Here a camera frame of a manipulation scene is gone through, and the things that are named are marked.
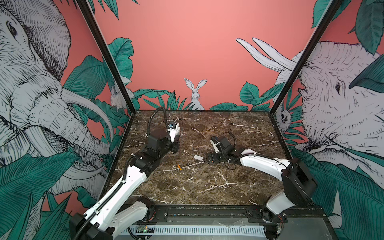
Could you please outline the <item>white battery cover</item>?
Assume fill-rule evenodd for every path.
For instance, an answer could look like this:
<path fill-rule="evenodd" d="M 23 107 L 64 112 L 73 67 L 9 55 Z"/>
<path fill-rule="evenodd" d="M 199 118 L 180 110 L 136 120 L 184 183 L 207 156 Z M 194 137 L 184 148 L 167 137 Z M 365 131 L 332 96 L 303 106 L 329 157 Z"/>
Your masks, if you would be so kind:
<path fill-rule="evenodd" d="M 204 161 L 204 157 L 201 157 L 201 156 L 198 156 L 198 155 L 194 155 L 194 159 L 198 160 L 198 161 Z"/>

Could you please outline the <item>white remote control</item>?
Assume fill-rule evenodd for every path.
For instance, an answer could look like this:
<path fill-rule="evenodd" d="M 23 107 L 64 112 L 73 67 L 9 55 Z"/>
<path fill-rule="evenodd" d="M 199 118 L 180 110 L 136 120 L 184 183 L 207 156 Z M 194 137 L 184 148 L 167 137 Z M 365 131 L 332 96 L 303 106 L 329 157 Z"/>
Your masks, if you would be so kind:
<path fill-rule="evenodd" d="M 173 143 L 175 141 L 176 136 L 178 136 L 179 134 L 180 134 L 180 125 L 178 123 L 176 131 L 169 132 L 169 136 L 171 138 L 171 143 Z"/>

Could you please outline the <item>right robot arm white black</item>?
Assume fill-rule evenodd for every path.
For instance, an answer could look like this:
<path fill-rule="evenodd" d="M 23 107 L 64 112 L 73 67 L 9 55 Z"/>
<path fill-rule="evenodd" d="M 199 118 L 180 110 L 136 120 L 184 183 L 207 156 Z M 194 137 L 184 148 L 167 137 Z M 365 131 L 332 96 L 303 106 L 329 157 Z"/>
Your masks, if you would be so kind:
<path fill-rule="evenodd" d="M 312 195 L 318 183 L 309 168 L 298 158 L 292 160 L 272 158 L 231 144 L 224 136 L 212 136 L 214 151 L 206 155 L 211 165 L 235 164 L 266 173 L 283 183 L 283 189 L 268 198 L 260 207 L 258 217 L 267 223 L 281 220 L 282 213 L 294 206 L 305 207 L 313 203 Z"/>

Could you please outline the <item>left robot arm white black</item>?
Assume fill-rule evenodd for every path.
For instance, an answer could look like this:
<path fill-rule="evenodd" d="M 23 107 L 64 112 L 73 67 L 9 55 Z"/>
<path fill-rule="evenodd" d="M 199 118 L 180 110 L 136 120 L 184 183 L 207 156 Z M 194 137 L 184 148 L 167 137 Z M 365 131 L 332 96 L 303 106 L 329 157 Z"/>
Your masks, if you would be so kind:
<path fill-rule="evenodd" d="M 138 198 L 130 207 L 121 207 L 131 194 L 160 165 L 168 153 L 179 149 L 180 127 L 169 124 L 166 132 L 149 135 L 147 145 L 127 161 L 123 176 L 85 214 L 75 214 L 70 220 L 72 240 L 113 240 L 138 221 L 149 222 L 155 213 L 155 204 Z"/>

